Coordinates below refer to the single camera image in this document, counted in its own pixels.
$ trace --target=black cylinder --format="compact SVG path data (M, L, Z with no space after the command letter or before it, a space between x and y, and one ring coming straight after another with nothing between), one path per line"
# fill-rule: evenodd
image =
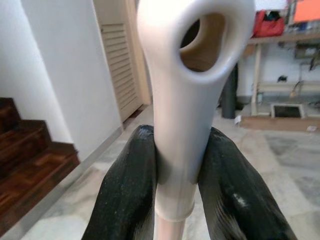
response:
M237 104L237 66L232 70L221 96L222 117L224 119L236 118Z

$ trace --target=hole in pipe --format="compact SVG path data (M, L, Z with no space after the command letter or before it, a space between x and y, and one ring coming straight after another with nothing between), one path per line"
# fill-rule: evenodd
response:
M193 23L181 42L183 64L195 72L212 68L222 48L225 27L225 17L220 13L205 15Z

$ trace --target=white plastic handle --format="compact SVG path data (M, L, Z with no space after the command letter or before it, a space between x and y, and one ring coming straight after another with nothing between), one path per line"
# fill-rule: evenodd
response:
M186 48L180 45L188 28L212 13L225 20L221 50L211 68L195 72L181 54L196 47L197 38ZM159 152L155 208L164 220L183 221L193 210L214 112L251 36L254 16L254 0L140 0L138 33L151 76Z

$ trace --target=orange box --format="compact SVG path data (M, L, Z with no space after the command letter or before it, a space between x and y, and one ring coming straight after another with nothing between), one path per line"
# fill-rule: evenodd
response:
M296 4L294 21L308 22L320 20L320 0L299 0Z

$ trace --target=red bag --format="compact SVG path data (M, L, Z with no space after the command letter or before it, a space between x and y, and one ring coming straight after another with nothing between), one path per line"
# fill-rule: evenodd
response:
M255 38L281 36L285 31L285 21L281 17L278 20L264 20L266 11L259 11L255 16L253 36Z

